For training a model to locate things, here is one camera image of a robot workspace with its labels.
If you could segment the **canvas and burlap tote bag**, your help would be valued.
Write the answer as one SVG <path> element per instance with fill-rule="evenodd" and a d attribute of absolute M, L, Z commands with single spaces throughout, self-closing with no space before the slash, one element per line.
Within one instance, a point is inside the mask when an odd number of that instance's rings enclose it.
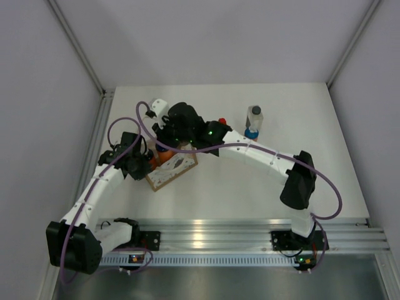
<path fill-rule="evenodd" d="M 151 189 L 156 192 L 177 179 L 179 176 L 188 172 L 190 169 L 198 165 L 198 159 L 194 153 L 175 153 L 175 155 L 160 165 L 158 154 L 156 152 L 156 143 L 151 139 L 146 139 L 147 150 L 151 149 L 158 162 L 158 167 L 151 170 L 146 175 L 146 181 L 149 183 Z"/>

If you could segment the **dark blue pump bottle front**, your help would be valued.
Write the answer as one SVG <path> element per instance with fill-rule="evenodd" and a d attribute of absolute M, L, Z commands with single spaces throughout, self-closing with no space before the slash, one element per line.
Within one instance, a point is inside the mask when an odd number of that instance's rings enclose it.
<path fill-rule="evenodd" d="M 175 155 L 172 150 L 166 149 L 158 144 L 156 144 L 156 152 L 159 158 L 160 165 L 163 165 Z"/>

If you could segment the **teal blue pump bottle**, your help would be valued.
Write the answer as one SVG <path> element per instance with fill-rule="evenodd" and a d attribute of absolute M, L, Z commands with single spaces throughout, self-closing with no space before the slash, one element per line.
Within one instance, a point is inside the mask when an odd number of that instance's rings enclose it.
<path fill-rule="evenodd" d="M 252 130 L 250 127 L 247 127 L 244 131 L 244 136 L 250 140 L 257 142 L 259 137 L 259 130 Z"/>

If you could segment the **clear square bottle dark cap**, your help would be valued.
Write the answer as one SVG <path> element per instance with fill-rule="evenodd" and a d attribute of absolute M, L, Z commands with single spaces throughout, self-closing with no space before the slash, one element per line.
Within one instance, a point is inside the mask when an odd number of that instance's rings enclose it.
<path fill-rule="evenodd" d="M 259 131 L 263 123 L 263 113 L 258 105 L 249 106 L 246 115 L 246 128 L 251 132 Z"/>

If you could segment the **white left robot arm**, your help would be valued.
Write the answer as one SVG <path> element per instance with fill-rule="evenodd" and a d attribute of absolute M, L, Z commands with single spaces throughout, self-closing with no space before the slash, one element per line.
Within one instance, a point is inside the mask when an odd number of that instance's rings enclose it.
<path fill-rule="evenodd" d="M 151 165 L 141 151 L 143 137 L 124 132 L 121 142 L 100 155 L 93 177 L 71 210 L 46 228 L 49 260 L 53 266 L 92 274 L 101 258 L 124 246 L 136 249 L 141 242 L 139 223 L 119 217 L 97 229 L 100 215 L 113 192 L 127 178 L 142 180 Z"/>

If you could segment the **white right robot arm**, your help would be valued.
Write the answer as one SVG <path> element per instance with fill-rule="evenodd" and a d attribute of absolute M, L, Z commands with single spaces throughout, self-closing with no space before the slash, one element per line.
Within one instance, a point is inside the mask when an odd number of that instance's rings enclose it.
<path fill-rule="evenodd" d="M 316 223 L 309 212 L 309 200 L 315 190 L 316 174 L 308 152 L 301 151 L 284 159 L 227 124 L 205 121 L 185 102 L 169 106 L 166 101 L 157 99 L 146 116 L 156 119 L 152 130 L 161 144 L 175 148 L 189 143 L 195 149 L 266 171 L 283 186 L 279 198 L 291 215 L 292 243 L 297 248 L 306 248 L 313 242 Z"/>

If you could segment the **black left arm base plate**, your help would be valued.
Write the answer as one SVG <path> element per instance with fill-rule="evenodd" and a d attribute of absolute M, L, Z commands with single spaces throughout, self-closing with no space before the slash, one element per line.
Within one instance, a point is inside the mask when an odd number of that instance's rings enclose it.
<path fill-rule="evenodd" d="M 141 231 L 138 244 L 140 248 L 159 251 L 160 243 L 161 233 L 159 231 Z"/>

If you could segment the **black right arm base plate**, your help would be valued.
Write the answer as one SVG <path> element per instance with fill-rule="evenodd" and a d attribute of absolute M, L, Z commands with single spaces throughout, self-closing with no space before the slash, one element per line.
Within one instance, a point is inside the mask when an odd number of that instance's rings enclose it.
<path fill-rule="evenodd" d="M 314 231 L 309 237 L 302 237 L 290 230 L 271 231 L 271 244 L 274 251 L 322 251 L 329 250 L 329 243 L 322 231 Z"/>

